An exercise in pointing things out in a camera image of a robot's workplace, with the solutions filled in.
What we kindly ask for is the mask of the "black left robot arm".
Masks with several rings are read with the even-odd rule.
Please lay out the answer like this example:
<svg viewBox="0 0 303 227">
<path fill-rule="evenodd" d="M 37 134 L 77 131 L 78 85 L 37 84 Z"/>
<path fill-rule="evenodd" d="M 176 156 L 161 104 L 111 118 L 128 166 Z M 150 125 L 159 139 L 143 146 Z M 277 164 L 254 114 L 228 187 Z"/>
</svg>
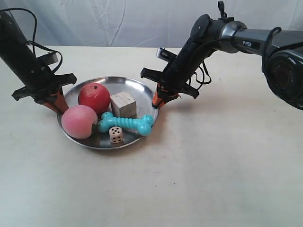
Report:
<svg viewBox="0 0 303 227">
<path fill-rule="evenodd" d="M 62 54 L 27 40 L 10 10 L 0 11 L 0 57 L 24 84 L 12 97 L 18 101 L 30 96 L 37 104 L 63 114 L 69 107 L 62 88 L 75 84 L 77 78 L 73 73 L 55 74 L 62 65 Z"/>
</svg>

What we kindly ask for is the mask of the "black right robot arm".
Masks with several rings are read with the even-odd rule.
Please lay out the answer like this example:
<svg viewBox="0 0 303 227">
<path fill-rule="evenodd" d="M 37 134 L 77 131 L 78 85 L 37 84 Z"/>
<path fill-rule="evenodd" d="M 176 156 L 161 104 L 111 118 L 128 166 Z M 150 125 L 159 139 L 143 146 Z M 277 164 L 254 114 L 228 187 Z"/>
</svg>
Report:
<svg viewBox="0 0 303 227">
<path fill-rule="evenodd" d="M 208 71 L 205 59 L 214 52 L 247 53 L 261 56 L 261 70 L 270 90 L 287 104 L 303 107 L 303 34 L 301 31 L 248 29 L 240 21 L 227 16 L 224 2 L 218 2 L 221 16 L 212 19 L 201 15 L 180 52 L 174 54 L 159 48 L 157 57 L 167 62 L 162 71 L 144 68 L 141 77 L 156 82 L 152 106 L 156 109 L 178 98 L 179 94 L 198 97 L 198 89 L 190 85 L 198 68 Z"/>
</svg>

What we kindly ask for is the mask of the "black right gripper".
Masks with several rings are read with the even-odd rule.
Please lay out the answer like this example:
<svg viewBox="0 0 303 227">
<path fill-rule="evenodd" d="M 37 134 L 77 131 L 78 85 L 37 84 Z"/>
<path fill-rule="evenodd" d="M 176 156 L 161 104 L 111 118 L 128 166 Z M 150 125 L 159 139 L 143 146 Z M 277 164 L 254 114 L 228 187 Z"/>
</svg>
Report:
<svg viewBox="0 0 303 227">
<path fill-rule="evenodd" d="M 204 61 L 204 44 L 187 40 L 183 48 L 171 62 L 167 62 L 163 71 L 143 68 L 141 77 L 157 83 L 152 107 L 160 109 L 165 104 L 181 98 L 179 93 L 193 98 L 199 91 L 187 82 Z"/>
</svg>

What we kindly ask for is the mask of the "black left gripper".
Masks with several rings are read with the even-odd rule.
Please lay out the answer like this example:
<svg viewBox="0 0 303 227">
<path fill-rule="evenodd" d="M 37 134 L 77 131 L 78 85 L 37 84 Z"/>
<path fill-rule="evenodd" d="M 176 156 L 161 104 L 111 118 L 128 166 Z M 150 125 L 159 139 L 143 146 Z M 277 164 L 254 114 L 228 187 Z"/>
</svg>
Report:
<svg viewBox="0 0 303 227">
<path fill-rule="evenodd" d="M 31 51 L 12 51 L 11 70 L 24 84 L 15 90 L 12 97 L 20 100 L 32 97 L 38 104 L 42 104 L 57 114 L 63 114 L 69 106 L 66 103 L 62 87 L 75 84 L 77 78 L 73 73 L 55 75 L 62 64 L 62 59 L 57 63 L 46 65 L 40 62 Z"/>
</svg>

